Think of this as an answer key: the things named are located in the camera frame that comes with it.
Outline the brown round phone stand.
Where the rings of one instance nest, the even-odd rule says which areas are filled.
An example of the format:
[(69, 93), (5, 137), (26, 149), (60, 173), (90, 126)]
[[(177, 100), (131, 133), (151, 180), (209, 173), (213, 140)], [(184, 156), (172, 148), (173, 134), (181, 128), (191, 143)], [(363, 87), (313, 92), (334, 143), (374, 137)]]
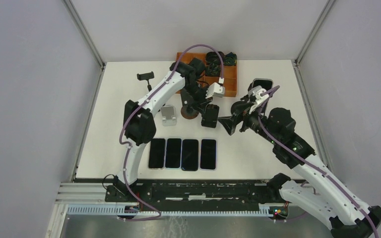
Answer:
[(193, 97), (185, 90), (180, 91), (182, 107), (181, 115), (185, 119), (194, 119), (199, 115), (199, 112), (193, 108), (194, 99)]

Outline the small black folding phone stand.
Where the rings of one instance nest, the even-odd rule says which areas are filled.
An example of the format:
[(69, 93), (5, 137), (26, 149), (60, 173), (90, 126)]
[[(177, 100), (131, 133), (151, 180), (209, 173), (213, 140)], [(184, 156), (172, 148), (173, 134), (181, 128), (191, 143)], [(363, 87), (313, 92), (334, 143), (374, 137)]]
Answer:
[(219, 114), (219, 106), (209, 104), (206, 106), (202, 114), (201, 126), (208, 128), (216, 128)]

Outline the white folding phone stand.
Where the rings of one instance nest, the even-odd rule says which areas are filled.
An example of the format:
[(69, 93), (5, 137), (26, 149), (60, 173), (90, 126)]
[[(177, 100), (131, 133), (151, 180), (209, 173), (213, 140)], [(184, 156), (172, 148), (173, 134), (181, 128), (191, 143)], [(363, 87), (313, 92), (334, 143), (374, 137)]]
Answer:
[(173, 105), (162, 106), (160, 111), (163, 126), (175, 126), (177, 124), (176, 109)]

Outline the phone with pale case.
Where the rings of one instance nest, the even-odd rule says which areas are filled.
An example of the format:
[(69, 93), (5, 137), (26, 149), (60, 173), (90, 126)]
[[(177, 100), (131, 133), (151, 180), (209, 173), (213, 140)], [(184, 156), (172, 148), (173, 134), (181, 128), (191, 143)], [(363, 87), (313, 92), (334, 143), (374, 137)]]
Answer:
[[(262, 88), (266, 89), (267, 91), (270, 91), (273, 87), (273, 81), (272, 79), (264, 79), (264, 78), (255, 78), (252, 83), (250, 84), (248, 90), (256, 87), (256, 86), (261, 86)], [(260, 112), (261, 113), (264, 113), (265, 110), (266, 110), (266, 107), (267, 107), (267, 104), (268, 104), (268, 100), (266, 102), (264, 102), (264, 104), (259, 107), (256, 111), (258, 111), (260, 108)]]

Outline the phone with white case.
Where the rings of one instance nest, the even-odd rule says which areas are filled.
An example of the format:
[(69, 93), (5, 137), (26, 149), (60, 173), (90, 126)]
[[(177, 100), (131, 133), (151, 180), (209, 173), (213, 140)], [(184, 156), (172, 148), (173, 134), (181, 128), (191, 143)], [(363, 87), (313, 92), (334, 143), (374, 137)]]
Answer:
[(217, 142), (214, 139), (203, 139), (200, 148), (200, 168), (215, 170), (217, 164)]

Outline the black round phone stand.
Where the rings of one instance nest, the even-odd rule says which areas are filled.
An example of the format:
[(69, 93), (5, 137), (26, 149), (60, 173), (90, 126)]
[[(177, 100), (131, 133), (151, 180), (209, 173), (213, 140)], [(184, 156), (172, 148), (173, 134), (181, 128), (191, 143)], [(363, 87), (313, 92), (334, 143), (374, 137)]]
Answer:
[(147, 89), (150, 92), (152, 90), (152, 86), (151, 86), (149, 80), (154, 78), (154, 72), (151, 71), (151, 72), (142, 73), (142, 74), (138, 73), (136, 76), (137, 76), (137, 79), (139, 81), (146, 81), (147, 82)]

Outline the black phone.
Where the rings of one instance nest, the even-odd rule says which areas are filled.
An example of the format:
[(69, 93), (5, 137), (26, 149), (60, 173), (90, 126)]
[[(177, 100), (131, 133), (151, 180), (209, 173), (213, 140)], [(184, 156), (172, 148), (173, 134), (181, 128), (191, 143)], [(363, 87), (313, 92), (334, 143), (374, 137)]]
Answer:
[(181, 169), (183, 171), (197, 171), (199, 160), (199, 141), (185, 139), (182, 141)]

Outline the phone with clear case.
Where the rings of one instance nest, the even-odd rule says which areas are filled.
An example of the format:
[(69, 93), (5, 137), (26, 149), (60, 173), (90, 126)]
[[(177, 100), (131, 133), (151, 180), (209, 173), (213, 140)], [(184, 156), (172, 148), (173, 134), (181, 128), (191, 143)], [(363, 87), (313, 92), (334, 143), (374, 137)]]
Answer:
[(150, 169), (162, 169), (165, 164), (166, 139), (154, 138), (150, 142), (148, 167)]

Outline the phone with blue case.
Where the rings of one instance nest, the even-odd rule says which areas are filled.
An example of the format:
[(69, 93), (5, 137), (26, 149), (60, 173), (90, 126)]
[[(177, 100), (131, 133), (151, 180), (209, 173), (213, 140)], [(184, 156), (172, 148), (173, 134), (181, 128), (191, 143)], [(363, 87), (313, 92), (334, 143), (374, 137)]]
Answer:
[(178, 169), (181, 166), (182, 140), (169, 138), (166, 144), (165, 167)]

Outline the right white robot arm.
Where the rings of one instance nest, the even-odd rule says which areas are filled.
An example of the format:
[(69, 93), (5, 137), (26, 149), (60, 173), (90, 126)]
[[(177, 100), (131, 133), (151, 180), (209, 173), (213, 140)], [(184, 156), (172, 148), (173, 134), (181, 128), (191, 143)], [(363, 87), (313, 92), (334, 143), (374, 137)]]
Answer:
[(279, 173), (268, 182), (268, 199), (296, 204), (321, 221), (334, 238), (377, 238), (381, 207), (358, 198), (328, 169), (312, 146), (295, 132), (296, 121), (290, 110), (274, 108), (264, 116), (263, 107), (253, 112), (250, 107), (250, 103), (236, 102), (232, 115), (219, 117), (218, 122), (229, 135), (241, 124), (241, 132), (250, 129), (271, 142), (276, 158), (314, 189), (309, 191)]

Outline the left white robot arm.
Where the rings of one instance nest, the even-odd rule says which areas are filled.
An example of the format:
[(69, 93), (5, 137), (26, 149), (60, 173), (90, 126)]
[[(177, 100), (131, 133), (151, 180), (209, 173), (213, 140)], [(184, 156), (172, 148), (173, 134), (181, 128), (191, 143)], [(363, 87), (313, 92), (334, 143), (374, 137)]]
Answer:
[(184, 116), (193, 119), (201, 115), (201, 125), (215, 128), (219, 107), (212, 104), (212, 89), (219, 84), (202, 86), (199, 79), (205, 71), (205, 64), (198, 58), (189, 63), (173, 63), (162, 81), (146, 96), (138, 101), (129, 100), (125, 104), (124, 122), (119, 143), (127, 147), (124, 164), (118, 174), (121, 185), (117, 196), (124, 202), (132, 201), (136, 189), (132, 184), (137, 180), (138, 167), (146, 145), (156, 134), (154, 117), (176, 92), (180, 92)]

